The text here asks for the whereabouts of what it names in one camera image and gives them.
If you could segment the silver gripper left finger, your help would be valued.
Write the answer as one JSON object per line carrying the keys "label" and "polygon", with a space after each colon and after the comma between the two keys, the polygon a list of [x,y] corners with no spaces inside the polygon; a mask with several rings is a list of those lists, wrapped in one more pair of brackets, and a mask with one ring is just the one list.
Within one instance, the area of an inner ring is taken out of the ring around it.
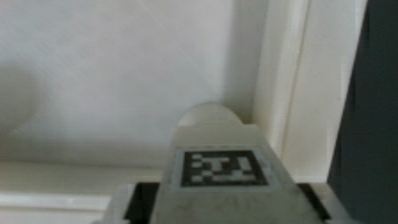
{"label": "silver gripper left finger", "polygon": [[158,182],[139,182],[118,187],[103,224],[149,224],[158,188]]}

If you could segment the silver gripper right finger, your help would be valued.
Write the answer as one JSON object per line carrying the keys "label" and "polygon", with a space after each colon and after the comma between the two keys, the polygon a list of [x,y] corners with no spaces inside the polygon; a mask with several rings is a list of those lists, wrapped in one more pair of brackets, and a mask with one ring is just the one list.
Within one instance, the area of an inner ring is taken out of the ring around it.
{"label": "silver gripper right finger", "polygon": [[343,203],[327,183],[297,184],[324,224],[356,224]]}

